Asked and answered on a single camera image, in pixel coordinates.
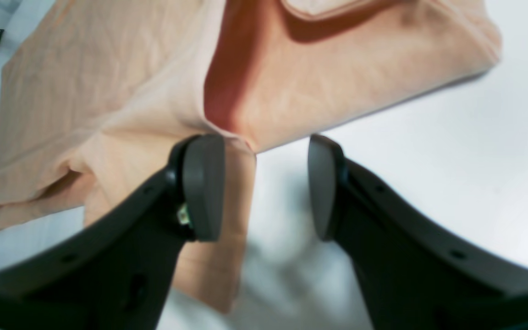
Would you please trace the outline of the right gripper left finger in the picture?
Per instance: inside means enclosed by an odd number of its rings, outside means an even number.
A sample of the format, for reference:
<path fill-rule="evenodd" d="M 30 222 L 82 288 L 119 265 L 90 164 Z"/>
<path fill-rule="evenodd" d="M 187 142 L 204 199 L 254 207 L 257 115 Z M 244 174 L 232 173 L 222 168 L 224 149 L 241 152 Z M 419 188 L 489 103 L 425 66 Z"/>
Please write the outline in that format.
<path fill-rule="evenodd" d="M 222 136 L 178 142 L 102 219 L 0 271 L 0 329 L 154 330 L 182 247 L 220 236 L 225 181 Z"/>

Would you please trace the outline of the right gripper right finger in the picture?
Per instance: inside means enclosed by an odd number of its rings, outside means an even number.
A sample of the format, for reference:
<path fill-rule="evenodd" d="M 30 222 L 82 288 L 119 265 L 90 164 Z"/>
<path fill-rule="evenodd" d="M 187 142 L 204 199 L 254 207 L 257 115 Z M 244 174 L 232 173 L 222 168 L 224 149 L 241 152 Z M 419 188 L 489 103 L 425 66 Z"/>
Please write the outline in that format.
<path fill-rule="evenodd" d="M 308 182 L 317 235 L 350 257 L 375 330 L 528 330 L 528 268 L 428 219 L 320 134 Z"/>

